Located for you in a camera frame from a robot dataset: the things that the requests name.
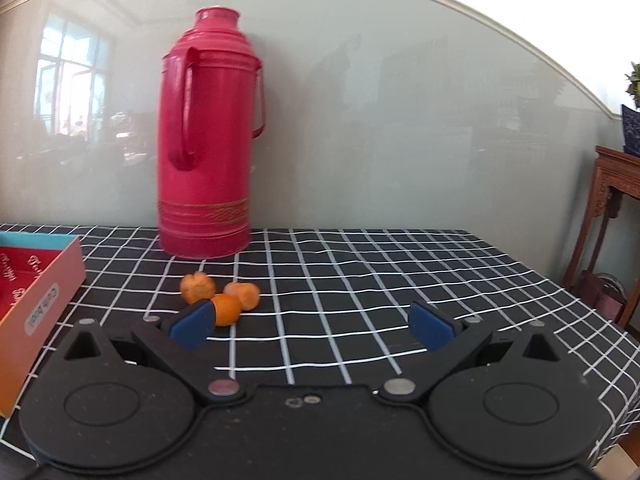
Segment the small orange kumquat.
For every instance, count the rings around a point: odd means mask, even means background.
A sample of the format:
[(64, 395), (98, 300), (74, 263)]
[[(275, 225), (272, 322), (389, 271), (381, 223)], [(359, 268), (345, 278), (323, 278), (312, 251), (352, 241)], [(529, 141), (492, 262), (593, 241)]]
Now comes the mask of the small orange kumquat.
[(217, 294), (213, 296), (212, 303), (215, 310), (215, 326), (227, 327), (238, 322), (243, 311), (238, 297)]

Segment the green potted plant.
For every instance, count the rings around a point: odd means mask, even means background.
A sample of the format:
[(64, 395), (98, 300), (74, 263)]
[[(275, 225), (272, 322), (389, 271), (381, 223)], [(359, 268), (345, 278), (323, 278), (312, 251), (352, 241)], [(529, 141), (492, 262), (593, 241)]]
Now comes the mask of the green potted plant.
[(631, 96), (634, 101), (634, 107), (638, 110), (640, 108), (640, 64), (631, 63), (631, 72), (626, 75), (628, 80), (628, 87), (626, 92)]

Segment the red thermos flask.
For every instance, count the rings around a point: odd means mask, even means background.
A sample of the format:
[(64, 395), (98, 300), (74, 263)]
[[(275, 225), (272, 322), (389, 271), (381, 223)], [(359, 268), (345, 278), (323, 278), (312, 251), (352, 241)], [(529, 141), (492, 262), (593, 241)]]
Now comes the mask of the red thermos flask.
[(232, 256), (250, 241), (250, 156), (266, 125), (262, 61), (239, 12), (198, 10), (163, 58), (158, 106), (160, 246), (173, 256)]

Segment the colourful cardboard box tray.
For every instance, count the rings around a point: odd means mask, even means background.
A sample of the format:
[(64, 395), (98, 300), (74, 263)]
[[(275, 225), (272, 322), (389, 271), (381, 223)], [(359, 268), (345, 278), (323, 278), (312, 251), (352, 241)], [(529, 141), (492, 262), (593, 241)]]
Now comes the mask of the colourful cardboard box tray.
[(12, 415), (40, 349), (85, 278), (77, 236), (1, 233), (3, 418)]

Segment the black white checked tablecloth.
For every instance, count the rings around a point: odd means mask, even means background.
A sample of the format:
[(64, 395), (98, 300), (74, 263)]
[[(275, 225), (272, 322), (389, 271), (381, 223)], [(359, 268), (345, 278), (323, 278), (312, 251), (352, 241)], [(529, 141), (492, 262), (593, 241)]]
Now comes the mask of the black white checked tablecloth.
[(240, 254), (186, 260), (160, 249), (148, 228), (74, 226), (86, 279), (38, 352), (34, 382), (84, 318), (121, 330), (171, 314), (196, 271), (218, 286), (259, 287), (258, 307), (216, 330), (201, 355), (241, 378), (380, 382), (424, 360), (409, 334), (410, 304), (480, 318), (503, 333), (540, 324), (574, 356), (605, 409), (604, 455), (639, 425), (639, 346), (565, 289), (479, 237), (456, 230), (255, 230)]

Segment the carrot piece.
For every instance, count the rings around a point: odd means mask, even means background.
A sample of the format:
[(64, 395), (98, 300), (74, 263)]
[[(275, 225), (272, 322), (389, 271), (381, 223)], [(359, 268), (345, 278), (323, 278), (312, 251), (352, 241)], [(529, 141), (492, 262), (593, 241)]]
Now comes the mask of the carrot piece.
[(239, 300), (243, 311), (254, 310), (260, 301), (260, 289), (253, 283), (230, 282), (224, 286), (224, 293)]
[(186, 274), (180, 282), (180, 295), (186, 304), (211, 300), (216, 295), (216, 285), (206, 273), (198, 271)]

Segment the blue white plant pot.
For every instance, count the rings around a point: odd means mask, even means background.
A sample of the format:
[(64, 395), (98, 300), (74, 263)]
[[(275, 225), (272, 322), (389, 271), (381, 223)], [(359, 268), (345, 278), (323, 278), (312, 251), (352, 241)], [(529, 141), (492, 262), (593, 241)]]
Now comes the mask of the blue white plant pot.
[(640, 156), (640, 113), (626, 105), (622, 106), (624, 152)]

